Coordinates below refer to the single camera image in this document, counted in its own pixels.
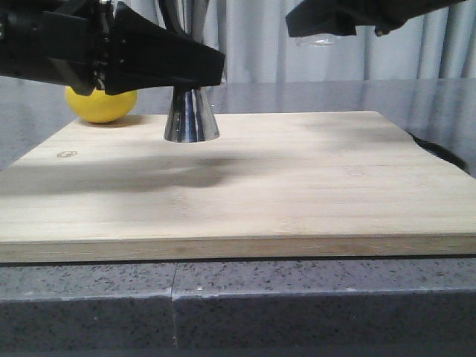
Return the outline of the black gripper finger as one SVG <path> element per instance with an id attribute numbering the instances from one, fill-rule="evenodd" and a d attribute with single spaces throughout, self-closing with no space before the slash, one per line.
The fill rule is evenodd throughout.
<path id="1" fill-rule="evenodd" d="M 118 2 L 110 33 L 105 93 L 162 86 L 195 89 L 221 83 L 225 55 L 203 43 L 209 2 L 158 4 L 164 28 Z"/>

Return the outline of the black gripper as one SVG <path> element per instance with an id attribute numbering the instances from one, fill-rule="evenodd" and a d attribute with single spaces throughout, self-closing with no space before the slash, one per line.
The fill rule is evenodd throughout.
<path id="1" fill-rule="evenodd" d="M 302 1 L 286 15 L 290 37 L 318 34 L 355 36 L 356 27 L 373 26 L 377 36 L 401 28 L 409 19 L 459 4 L 446 0 L 361 1 L 357 20 L 349 1 Z"/>
<path id="2" fill-rule="evenodd" d="M 110 1 L 2 1 L 1 75 L 73 88 L 105 88 Z"/>

